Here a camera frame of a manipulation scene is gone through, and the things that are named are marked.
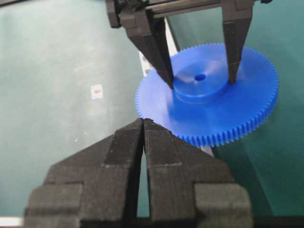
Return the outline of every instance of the plastic gear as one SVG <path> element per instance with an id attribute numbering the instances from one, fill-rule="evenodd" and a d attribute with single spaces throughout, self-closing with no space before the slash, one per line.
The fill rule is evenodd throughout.
<path id="1" fill-rule="evenodd" d="M 136 110 L 192 145 L 233 142 L 263 123 L 276 104 L 277 72 L 253 49 L 243 48 L 233 85 L 224 44 L 190 47 L 171 62 L 174 90 L 152 69 L 138 86 Z"/>

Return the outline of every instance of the white label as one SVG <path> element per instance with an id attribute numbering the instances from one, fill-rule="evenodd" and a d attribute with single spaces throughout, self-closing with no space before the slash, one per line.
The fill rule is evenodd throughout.
<path id="1" fill-rule="evenodd" d="M 103 87 L 101 84 L 91 86 L 91 98 L 92 100 L 103 98 Z"/>

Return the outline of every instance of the green surface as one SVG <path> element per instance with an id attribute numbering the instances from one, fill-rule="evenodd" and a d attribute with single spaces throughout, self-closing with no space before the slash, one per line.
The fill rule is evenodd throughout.
<path id="1" fill-rule="evenodd" d="M 137 118 L 143 75 L 124 29 L 110 28 L 104 0 L 2 7 L 0 50 L 0 216 L 21 216 L 51 164 Z M 96 84 L 103 99 L 91 99 Z"/>
<path id="2" fill-rule="evenodd" d="M 273 61 L 280 80 L 277 106 L 254 133 L 215 151 L 249 190 L 258 216 L 304 215 L 303 9 L 303 0 L 255 4 L 246 45 Z M 221 20 L 220 8 L 170 17 L 181 49 L 223 42 Z"/>
<path id="3" fill-rule="evenodd" d="M 249 190 L 255 215 L 304 214 L 302 0 L 257 3 L 246 44 L 280 77 L 278 105 L 250 136 L 215 151 Z M 170 17 L 181 48 L 222 42 L 220 9 Z M 49 166 L 136 117 L 136 48 L 111 29 L 104 0 L 30 0 L 0 8 L 0 216 L 21 216 Z M 91 99 L 102 84 L 103 99 Z M 138 215 L 148 216 L 145 157 Z"/>

